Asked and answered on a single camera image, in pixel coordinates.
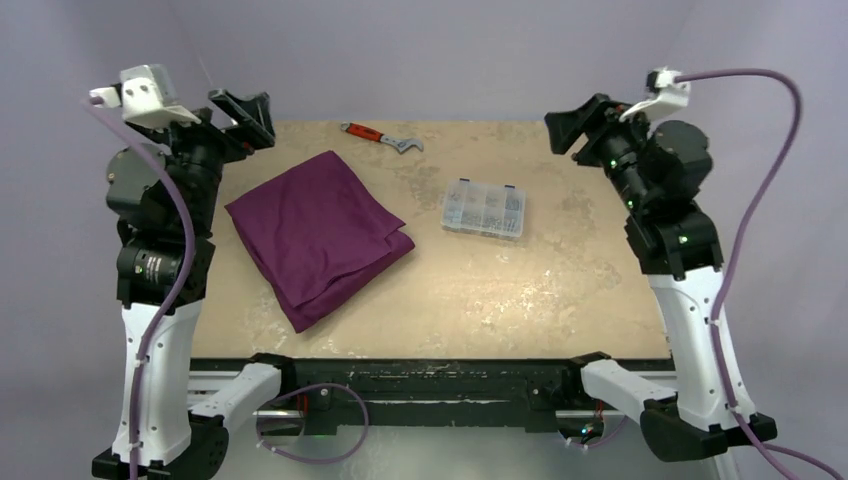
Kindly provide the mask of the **clear plastic compartment box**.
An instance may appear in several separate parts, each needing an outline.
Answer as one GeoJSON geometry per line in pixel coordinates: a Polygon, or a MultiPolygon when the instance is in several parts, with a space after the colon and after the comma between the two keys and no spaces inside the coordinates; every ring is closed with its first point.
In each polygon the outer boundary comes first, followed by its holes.
{"type": "Polygon", "coordinates": [[[441,225],[445,230],[507,240],[524,230],[526,192],[514,185],[453,180],[443,197],[441,225]]]}

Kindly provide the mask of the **purple cloth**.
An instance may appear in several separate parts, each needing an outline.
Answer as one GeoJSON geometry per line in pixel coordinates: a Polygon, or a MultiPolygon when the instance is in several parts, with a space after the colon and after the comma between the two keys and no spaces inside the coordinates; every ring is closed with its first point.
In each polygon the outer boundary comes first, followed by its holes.
{"type": "Polygon", "coordinates": [[[330,315],[410,253],[404,221],[344,160],[323,152],[226,207],[295,332],[330,315]]]}

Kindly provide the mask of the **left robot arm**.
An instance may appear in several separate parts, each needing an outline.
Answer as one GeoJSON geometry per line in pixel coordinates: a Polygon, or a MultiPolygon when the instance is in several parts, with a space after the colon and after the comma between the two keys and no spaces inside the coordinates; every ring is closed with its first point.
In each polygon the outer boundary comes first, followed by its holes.
{"type": "Polygon", "coordinates": [[[125,384],[112,445],[92,462],[98,479],[209,479],[230,436],[265,403],[284,409],[298,382],[281,356],[250,360],[228,384],[188,402],[192,342],[215,252],[211,226],[226,164],[275,143],[270,98],[224,89],[208,107],[163,103],[147,85],[92,90],[95,116],[120,108],[125,148],[107,167],[118,217],[117,298],[125,328],[125,384]]]}

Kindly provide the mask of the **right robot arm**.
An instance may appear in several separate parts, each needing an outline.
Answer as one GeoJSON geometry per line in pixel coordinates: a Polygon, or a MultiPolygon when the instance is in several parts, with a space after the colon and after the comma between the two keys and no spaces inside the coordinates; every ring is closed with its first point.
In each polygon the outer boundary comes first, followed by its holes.
{"type": "Polygon", "coordinates": [[[551,151],[598,167],[622,200],[626,239],[655,296],[676,372],[664,387],[597,353],[576,357],[561,381],[576,407],[597,400],[640,428],[661,461],[703,460],[774,440],[775,420],[757,410],[741,377],[719,292],[719,235],[696,195],[713,160],[696,126],[626,116],[604,94],[544,118],[551,151]]]}

